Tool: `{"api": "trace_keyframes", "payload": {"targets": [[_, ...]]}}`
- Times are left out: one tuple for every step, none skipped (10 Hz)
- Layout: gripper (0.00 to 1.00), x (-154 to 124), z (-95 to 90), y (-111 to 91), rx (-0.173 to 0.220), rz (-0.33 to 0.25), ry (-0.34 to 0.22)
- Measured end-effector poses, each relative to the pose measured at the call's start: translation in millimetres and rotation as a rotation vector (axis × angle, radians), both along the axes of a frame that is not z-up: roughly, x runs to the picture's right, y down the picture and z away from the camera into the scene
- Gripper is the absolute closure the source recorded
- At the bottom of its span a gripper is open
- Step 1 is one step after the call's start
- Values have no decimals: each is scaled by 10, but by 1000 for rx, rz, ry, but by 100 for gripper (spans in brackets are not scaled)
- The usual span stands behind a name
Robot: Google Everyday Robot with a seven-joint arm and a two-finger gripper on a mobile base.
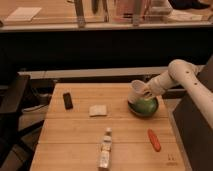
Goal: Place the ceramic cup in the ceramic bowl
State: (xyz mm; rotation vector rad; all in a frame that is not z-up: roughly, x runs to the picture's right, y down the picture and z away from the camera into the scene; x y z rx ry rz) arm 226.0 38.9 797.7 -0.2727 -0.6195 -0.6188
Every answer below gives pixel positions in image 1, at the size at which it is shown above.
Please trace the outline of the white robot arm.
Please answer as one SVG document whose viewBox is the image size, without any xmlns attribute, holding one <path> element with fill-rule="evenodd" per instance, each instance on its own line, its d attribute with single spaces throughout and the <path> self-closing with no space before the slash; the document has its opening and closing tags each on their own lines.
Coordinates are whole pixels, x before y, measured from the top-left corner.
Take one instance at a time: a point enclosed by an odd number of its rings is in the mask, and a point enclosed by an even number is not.
<svg viewBox="0 0 213 171">
<path fill-rule="evenodd" d="M 144 98 L 150 99 L 163 95 L 172 87 L 181 85 L 213 129 L 213 92 L 198 80 L 197 74 L 196 65 L 175 59 L 169 63 L 166 71 L 144 83 L 140 93 Z"/>
</svg>

